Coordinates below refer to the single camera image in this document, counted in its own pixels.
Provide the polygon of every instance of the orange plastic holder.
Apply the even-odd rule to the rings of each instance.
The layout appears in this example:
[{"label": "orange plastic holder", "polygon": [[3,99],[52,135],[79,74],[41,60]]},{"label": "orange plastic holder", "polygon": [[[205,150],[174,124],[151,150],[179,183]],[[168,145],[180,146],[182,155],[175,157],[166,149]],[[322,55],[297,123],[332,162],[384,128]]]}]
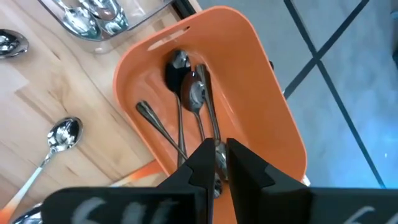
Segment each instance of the orange plastic holder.
[{"label": "orange plastic holder", "polygon": [[[131,126],[167,175],[177,168],[177,152],[135,109],[146,100],[177,142],[175,96],[164,83],[164,68],[175,49],[187,51],[191,63],[206,64],[221,137],[235,138],[298,181],[307,165],[303,142],[285,98],[251,23],[238,11],[212,7],[133,45],[114,76],[114,95]],[[205,134],[213,136],[205,106],[200,115]],[[187,153],[200,144],[195,117],[183,110]],[[228,185],[215,200],[214,223],[236,223]]]}]

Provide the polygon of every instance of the spoon bowl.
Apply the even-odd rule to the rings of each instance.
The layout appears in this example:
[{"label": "spoon bowl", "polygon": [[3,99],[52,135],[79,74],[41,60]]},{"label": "spoon bowl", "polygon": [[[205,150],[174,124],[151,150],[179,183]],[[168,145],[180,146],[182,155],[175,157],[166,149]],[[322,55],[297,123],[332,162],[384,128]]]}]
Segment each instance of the spoon bowl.
[{"label": "spoon bowl", "polygon": [[62,152],[72,148],[81,139],[83,123],[77,117],[64,118],[57,122],[47,135],[51,150]]},{"label": "spoon bowl", "polygon": [[123,9],[120,8],[120,12],[111,21],[99,20],[99,26],[109,35],[120,34],[121,32],[129,28],[129,21],[124,13]]},{"label": "spoon bowl", "polygon": [[196,72],[189,72],[182,82],[181,86],[181,102],[182,106],[191,111],[197,123],[199,125],[199,131],[201,140],[205,140],[205,133],[203,131],[203,124],[199,115],[200,108],[205,103],[205,98],[203,97],[205,91],[205,86],[201,82],[199,76]]},{"label": "spoon bowl", "polygon": [[74,35],[86,40],[101,40],[101,29],[94,16],[82,7],[70,8],[62,0],[53,0],[64,11],[63,25]]},{"label": "spoon bowl", "polygon": [[97,19],[113,20],[120,11],[120,5],[115,0],[79,0],[81,5]]},{"label": "spoon bowl", "polygon": [[0,59],[11,58],[27,52],[29,42],[20,33],[0,29]]}]

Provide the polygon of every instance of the wooden surface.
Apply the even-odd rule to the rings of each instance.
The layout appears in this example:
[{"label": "wooden surface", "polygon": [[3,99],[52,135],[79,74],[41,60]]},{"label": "wooden surface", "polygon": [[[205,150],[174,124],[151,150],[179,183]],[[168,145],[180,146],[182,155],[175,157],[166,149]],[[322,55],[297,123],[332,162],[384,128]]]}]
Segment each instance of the wooden surface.
[{"label": "wooden surface", "polygon": [[[169,7],[116,49],[94,55],[82,50],[37,0],[0,0],[0,28],[16,30],[30,42],[25,55],[0,60],[1,208],[42,162],[49,151],[47,133],[64,116],[83,121],[83,139],[51,161],[14,216],[58,189],[108,185],[153,160],[114,102],[113,72],[132,43],[177,20]],[[164,178],[154,175],[133,185],[155,185]]]}]

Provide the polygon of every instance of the spoon handle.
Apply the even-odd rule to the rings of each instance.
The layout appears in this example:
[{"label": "spoon handle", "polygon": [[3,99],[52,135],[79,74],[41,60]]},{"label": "spoon handle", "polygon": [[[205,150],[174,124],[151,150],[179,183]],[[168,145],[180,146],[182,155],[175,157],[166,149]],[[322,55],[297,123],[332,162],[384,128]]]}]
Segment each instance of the spoon handle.
[{"label": "spoon handle", "polygon": [[146,102],[145,100],[138,102],[136,105],[136,109],[151,125],[153,125],[156,130],[158,130],[163,135],[163,137],[165,137],[169,141],[169,143],[171,143],[171,145],[178,151],[179,154],[182,155],[185,160],[188,159],[187,156],[181,151],[181,149],[172,139],[170,134],[166,131],[162,122],[160,122],[160,119],[157,117],[155,111],[149,106],[148,102]]},{"label": "spoon handle", "polygon": [[[182,105],[180,98],[175,95],[177,99],[177,107],[178,107],[178,147],[181,149],[183,154],[187,154],[187,150],[185,149],[185,139],[184,139],[184,130],[182,124]],[[178,154],[177,157],[177,167],[180,167],[185,162],[185,159],[182,157],[182,154]]]},{"label": "spoon handle", "polygon": [[18,193],[16,193],[15,196],[0,211],[0,223],[9,223],[12,214],[15,212],[15,209],[18,207],[22,198],[25,196],[26,192],[29,190],[30,186],[32,186],[34,180],[39,176],[42,170],[43,167],[38,167],[18,191]]},{"label": "spoon handle", "polygon": [[216,145],[218,145],[221,142],[221,134],[217,122],[216,110],[214,107],[213,90],[211,89],[210,73],[206,69],[206,65],[204,64],[198,64],[195,67],[195,70],[199,74],[200,80],[205,84],[205,100],[207,103],[207,108],[209,110],[211,123],[213,125],[215,143]]},{"label": "spoon handle", "polygon": [[195,115],[195,118],[197,119],[201,141],[203,142],[205,140],[205,138],[206,138],[205,131],[203,130],[203,123],[201,122],[201,118],[200,118],[200,115],[198,113],[194,113],[194,115]]}]

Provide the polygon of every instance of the cutlery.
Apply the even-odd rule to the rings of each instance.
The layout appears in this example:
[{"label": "cutlery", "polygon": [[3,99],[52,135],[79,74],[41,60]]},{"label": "cutlery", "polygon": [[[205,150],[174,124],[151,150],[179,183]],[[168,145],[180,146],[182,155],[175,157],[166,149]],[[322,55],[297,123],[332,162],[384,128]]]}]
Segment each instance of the cutlery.
[{"label": "cutlery", "polygon": [[81,139],[83,124],[77,117],[67,117],[58,121],[47,135],[47,144],[50,152],[46,155],[41,165],[36,169],[28,181],[17,194],[0,211],[0,223],[8,223],[11,215],[21,202],[22,198],[39,176],[45,165],[59,152],[71,149]]},{"label": "cutlery", "polygon": [[101,29],[87,9],[82,7],[69,8],[62,0],[53,1],[65,10],[62,23],[70,32],[82,39],[101,40]]},{"label": "cutlery", "polygon": [[213,90],[211,89],[210,73],[206,69],[206,65],[198,64],[195,67],[201,82],[205,85],[205,101],[210,114],[211,124],[213,126],[215,146],[216,146],[216,165],[222,173],[222,178],[228,180],[228,171],[226,169],[226,145],[221,140],[220,128],[218,126],[216,110],[213,101]]},{"label": "cutlery", "polygon": [[155,111],[149,106],[148,102],[144,100],[138,102],[136,109],[151,125],[153,125],[153,127],[155,127],[156,130],[163,135],[163,137],[169,141],[169,143],[179,152],[179,154],[182,155],[185,160],[188,159],[187,155],[179,148],[170,134],[166,131],[162,122],[160,122],[160,119],[157,117]]},{"label": "cutlery", "polygon": [[119,34],[129,28],[129,21],[123,9],[120,8],[119,13],[111,21],[98,19],[99,26],[109,35]]},{"label": "cutlery", "polygon": [[200,108],[205,103],[203,97],[205,91],[204,84],[201,82],[196,72],[189,72],[185,76],[181,86],[181,103],[182,106],[191,111],[197,119],[199,125],[199,131],[201,140],[205,140],[205,132],[203,130],[203,124],[199,115]]},{"label": "cutlery", "polygon": [[[156,160],[146,164],[138,170],[133,171],[128,176],[123,179],[113,183],[110,187],[120,187],[127,183],[130,183],[135,180],[139,180],[143,177],[147,177],[152,174],[157,174],[162,171],[159,163]],[[42,203],[38,203],[33,206],[29,211],[25,212],[19,218],[15,219],[12,224],[42,224],[42,216],[40,213],[40,206]]]},{"label": "cutlery", "polygon": [[[174,93],[177,100],[178,109],[178,146],[186,155],[185,140],[182,124],[182,106],[181,106],[181,85],[184,76],[191,71],[191,63],[188,55],[183,50],[175,50],[172,54],[171,60],[166,64],[165,82],[167,88]],[[180,167],[184,163],[182,155],[178,155],[177,165]]]},{"label": "cutlery", "polygon": [[29,42],[20,33],[0,29],[0,59],[11,58],[27,52]]},{"label": "cutlery", "polygon": [[121,8],[115,0],[79,0],[79,2],[93,16],[104,21],[113,20]]}]

